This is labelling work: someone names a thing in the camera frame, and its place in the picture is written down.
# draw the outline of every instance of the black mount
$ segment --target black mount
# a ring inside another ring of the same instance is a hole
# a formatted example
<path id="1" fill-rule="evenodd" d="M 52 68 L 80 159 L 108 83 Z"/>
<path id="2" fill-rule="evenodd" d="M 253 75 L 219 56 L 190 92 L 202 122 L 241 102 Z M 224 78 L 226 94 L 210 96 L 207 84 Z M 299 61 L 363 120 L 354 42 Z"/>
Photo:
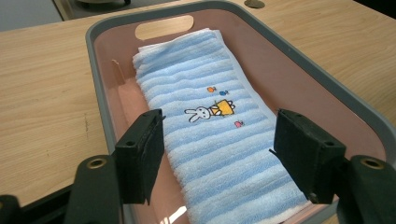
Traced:
<path id="1" fill-rule="evenodd" d="M 149 203 L 163 152 L 162 111 L 151 110 L 134 122 L 111 156 L 83 161 L 73 185 L 23 208 L 15 196 L 0 196 L 0 224 L 123 223 L 123 204 Z"/>
<path id="2" fill-rule="evenodd" d="M 301 114 L 280 109 L 273 153 L 312 203 L 339 197 L 340 223 L 396 223 L 396 172 L 368 156 L 348 161 L 346 147 Z"/>

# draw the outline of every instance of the rabbit embroidery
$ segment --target rabbit embroidery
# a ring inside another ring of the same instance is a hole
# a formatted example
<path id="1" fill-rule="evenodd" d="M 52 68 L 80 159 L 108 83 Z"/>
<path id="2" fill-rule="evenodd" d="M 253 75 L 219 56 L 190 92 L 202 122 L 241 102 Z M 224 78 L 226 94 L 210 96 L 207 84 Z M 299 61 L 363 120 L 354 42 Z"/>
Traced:
<path id="1" fill-rule="evenodd" d="M 192 114 L 189 122 L 193 123 L 198 119 L 210 119 L 212 116 L 226 116 L 233 114 L 233 109 L 235 105 L 233 101 L 221 100 L 220 102 L 215 102 L 209 108 L 199 106 L 196 109 L 186 109 L 184 113 Z"/>

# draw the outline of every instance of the wooden table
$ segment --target wooden table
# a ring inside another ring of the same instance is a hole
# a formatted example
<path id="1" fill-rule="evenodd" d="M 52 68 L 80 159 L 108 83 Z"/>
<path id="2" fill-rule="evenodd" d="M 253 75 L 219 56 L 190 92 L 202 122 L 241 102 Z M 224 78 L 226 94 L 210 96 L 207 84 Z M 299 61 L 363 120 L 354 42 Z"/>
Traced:
<path id="1" fill-rule="evenodd" d="M 184 2 L 0 33 L 0 194 L 26 205 L 70 185 L 84 159 L 107 154 L 88 28 Z M 396 126 L 396 20 L 350 0 L 264 2 L 247 10 Z"/>

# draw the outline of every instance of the light blue towel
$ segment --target light blue towel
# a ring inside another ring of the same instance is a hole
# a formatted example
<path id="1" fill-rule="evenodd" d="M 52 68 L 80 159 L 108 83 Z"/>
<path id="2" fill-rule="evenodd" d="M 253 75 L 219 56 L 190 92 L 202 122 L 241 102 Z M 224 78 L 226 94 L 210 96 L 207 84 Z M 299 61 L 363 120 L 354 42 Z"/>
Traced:
<path id="1" fill-rule="evenodd" d="M 276 117 L 219 31 L 139 49 L 136 81 L 161 108 L 168 159 L 191 223 L 279 223 L 307 203 L 273 147 Z"/>

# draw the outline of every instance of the plastic tub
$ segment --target plastic tub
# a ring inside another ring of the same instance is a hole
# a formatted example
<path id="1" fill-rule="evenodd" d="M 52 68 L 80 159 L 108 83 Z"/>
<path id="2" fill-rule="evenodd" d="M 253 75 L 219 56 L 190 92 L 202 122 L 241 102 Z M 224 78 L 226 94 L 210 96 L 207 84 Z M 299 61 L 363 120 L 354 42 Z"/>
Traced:
<path id="1" fill-rule="evenodd" d="M 140 40 L 136 28 L 150 21 L 193 17 L 185 32 Z M 248 80 L 276 113 L 279 108 L 312 119 L 347 146 L 346 157 L 361 154 L 395 167 L 396 131 L 386 119 L 240 6 L 204 1 L 117 16 L 96 23 L 87 45 L 108 150 L 143 112 L 149 110 L 135 83 L 132 58 L 137 48 L 169 41 L 204 28 L 219 29 Z M 152 192 L 151 205 L 125 205 L 126 221 L 186 223 L 181 188 L 166 155 Z M 285 223 L 323 221 L 336 204 L 310 205 Z"/>

